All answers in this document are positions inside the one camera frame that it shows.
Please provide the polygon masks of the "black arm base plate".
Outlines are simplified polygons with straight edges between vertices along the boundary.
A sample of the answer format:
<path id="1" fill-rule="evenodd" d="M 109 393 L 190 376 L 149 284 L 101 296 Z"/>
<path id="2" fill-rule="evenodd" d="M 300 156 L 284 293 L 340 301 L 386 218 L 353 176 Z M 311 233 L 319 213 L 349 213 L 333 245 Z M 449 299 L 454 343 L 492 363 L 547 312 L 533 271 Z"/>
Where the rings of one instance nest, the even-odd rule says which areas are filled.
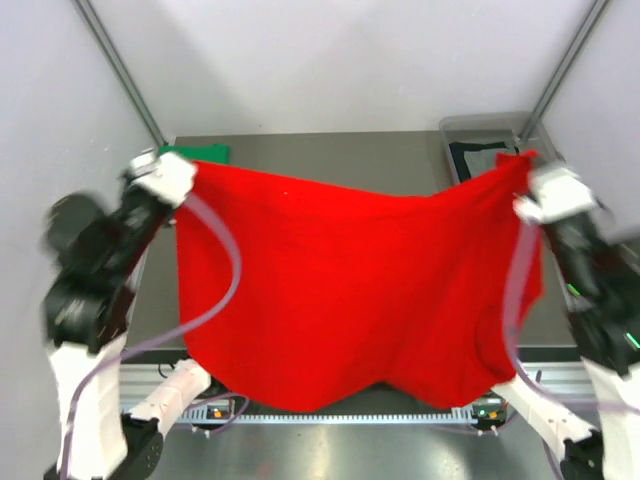
<path id="1" fill-rule="evenodd" d="M 282 410 L 251 402 L 246 414 L 422 414 L 449 413 L 450 408 L 436 408 L 394 387 L 377 383 L 316 410 Z"/>

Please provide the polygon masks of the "red t shirt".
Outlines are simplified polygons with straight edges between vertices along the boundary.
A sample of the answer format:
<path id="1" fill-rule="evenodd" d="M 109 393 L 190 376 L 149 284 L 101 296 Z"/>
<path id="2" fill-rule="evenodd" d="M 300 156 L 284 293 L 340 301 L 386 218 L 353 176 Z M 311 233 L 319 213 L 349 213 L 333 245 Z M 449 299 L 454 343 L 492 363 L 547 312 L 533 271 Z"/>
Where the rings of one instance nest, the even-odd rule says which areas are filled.
<path id="1" fill-rule="evenodd" d="M 502 302 L 533 152 L 438 194 L 391 196 L 200 163 L 239 287 L 189 355 L 256 403 L 312 412 L 384 382 L 437 408 L 512 380 Z"/>

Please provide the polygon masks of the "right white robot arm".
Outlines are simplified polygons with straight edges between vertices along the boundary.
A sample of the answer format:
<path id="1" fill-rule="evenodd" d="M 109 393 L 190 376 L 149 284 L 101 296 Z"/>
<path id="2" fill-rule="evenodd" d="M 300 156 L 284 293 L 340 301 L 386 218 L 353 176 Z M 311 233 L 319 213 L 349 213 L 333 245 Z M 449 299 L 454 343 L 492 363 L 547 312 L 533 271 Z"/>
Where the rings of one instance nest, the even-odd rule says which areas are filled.
<path id="1" fill-rule="evenodd" d="M 541 234 L 569 291 L 567 312 L 594 400 L 565 399 L 532 380 L 518 361 L 517 312 Z M 639 476 L 639 240 L 604 242 L 579 214 L 551 225 L 521 223 L 502 303 L 503 340 L 514 378 L 489 360 L 467 370 L 469 388 L 502 397 L 541 437 L 565 479 Z"/>

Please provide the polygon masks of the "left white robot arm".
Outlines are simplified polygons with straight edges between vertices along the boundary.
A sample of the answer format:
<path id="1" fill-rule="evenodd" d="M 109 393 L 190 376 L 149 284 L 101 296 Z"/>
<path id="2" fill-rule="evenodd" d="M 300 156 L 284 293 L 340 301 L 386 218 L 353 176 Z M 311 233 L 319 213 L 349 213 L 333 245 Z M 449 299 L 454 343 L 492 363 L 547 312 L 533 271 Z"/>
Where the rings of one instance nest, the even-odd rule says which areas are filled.
<path id="1" fill-rule="evenodd" d="M 155 346 L 128 347 L 129 279 L 158 230 L 189 203 L 195 172 L 127 174 L 107 212 L 87 193 L 48 213 L 46 242 L 58 274 L 43 301 L 45 346 L 60 410 L 61 446 L 49 479 L 146 479 L 164 440 L 196 398 L 226 387 L 214 363 L 181 360 L 128 411 L 120 406 L 121 364 Z"/>

